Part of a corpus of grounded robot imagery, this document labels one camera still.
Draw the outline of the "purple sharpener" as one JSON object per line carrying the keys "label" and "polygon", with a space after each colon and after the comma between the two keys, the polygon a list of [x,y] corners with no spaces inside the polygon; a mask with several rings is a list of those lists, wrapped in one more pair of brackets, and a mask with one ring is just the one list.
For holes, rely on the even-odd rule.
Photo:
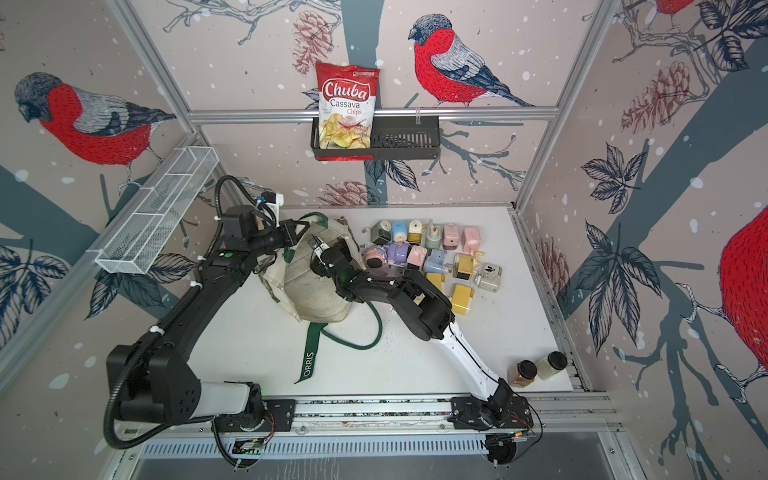
{"label": "purple sharpener", "polygon": [[408,256],[411,245],[407,242],[390,243],[386,247],[386,258],[389,265],[396,267],[405,267],[408,263]]}

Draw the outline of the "canvas tote bag green handles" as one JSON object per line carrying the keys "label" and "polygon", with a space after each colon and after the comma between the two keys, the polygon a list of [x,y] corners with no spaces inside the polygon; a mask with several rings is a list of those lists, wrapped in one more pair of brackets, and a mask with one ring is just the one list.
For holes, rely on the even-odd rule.
{"label": "canvas tote bag green handles", "polygon": [[309,324],[297,379],[299,383],[311,379],[314,374],[322,336],[344,347],[366,351],[376,347],[383,335],[383,321],[376,308],[371,311],[377,322],[377,333],[367,344],[353,343],[327,330],[328,325],[347,317],[351,303],[336,293],[331,278],[315,271],[320,264],[310,241],[316,237],[330,247],[347,248],[355,266],[362,262],[360,247],[344,217],[333,218],[321,212],[310,212],[301,219],[309,223],[309,228],[299,243],[281,248],[274,263],[259,273],[260,281],[272,299],[295,320]]}

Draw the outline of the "grey blue sharpener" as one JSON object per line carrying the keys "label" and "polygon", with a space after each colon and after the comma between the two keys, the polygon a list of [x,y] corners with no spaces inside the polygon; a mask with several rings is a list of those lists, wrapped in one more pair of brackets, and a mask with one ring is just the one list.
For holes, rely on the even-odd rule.
{"label": "grey blue sharpener", "polygon": [[446,272],[445,251],[432,249],[424,263],[425,273],[444,274]]}

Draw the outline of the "yellow black square sharpener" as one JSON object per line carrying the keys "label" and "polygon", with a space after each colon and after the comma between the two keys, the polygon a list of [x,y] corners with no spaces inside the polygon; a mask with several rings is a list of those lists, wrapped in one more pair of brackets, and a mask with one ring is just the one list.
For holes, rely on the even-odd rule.
{"label": "yellow black square sharpener", "polygon": [[482,267],[483,252],[474,255],[457,253],[454,257],[452,268],[453,277],[458,280],[470,281],[475,273]]}

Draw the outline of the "cream white sharpener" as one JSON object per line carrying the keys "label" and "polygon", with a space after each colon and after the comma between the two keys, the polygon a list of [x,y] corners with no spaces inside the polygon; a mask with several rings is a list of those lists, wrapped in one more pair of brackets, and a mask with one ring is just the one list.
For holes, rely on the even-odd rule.
{"label": "cream white sharpener", "polygon": [[473,283],[480,289],[497,292],[502,283],[503,269],[495,264],[483,263],[475,272]]}

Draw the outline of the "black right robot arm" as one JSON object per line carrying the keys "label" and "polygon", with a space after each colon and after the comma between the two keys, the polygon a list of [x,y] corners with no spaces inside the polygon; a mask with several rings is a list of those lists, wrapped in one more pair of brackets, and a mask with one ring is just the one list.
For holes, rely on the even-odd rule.
{"label": "black right robot arm", "polygon": [[400,277],[374,276],[355,268],[339,244],[330,246],[313,236],[309,246],[313,270],[333,281],[339,297],[389,304],[415,337],[442,349],[469,390],[450,399],[448,421],[456,429],[533,429],[533,408],[482,361],[456,322],[451,301],[423,273],[408,269]]}

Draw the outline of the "pale green sharpener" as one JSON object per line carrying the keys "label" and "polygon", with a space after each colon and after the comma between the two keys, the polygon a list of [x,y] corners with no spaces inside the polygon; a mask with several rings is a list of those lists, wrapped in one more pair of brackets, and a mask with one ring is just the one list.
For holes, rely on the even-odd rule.
{"label": "pale green sharpener", "polygon": [[430,221],[425,227],[423,240],[423,245],[428,251],[441,249],[443,242],[442,226]]}

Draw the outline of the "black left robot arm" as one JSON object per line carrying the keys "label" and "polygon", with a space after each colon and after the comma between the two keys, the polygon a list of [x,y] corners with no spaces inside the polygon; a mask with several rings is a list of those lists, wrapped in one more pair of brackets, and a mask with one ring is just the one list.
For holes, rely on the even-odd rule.
{"label": "black left robot arm", "polygon": [[214,238],[179,302],[132,345],[118,345],[106,360],[110,394],[103,437],[118,450],[135,447],[172,426],[241,417],[260,426],[268,417],[259,385],[209,383],[188,364],[196,342],[219,309],[253,273],[272,266],[283,249],[298,245],[310,223],[278,220],[266,197],[252,196],[232,175],[246,202],[215,207]]}

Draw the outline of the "pink square sharpener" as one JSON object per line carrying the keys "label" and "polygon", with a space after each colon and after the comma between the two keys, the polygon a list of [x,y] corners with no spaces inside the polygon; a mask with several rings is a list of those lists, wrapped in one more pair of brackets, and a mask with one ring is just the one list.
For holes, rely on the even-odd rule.
{"label": "pink square sharpener", "polygon": [[471,256],[476,256],[481,249],[482,237],[475,226],[465,227],[461,236],[462,251]]}

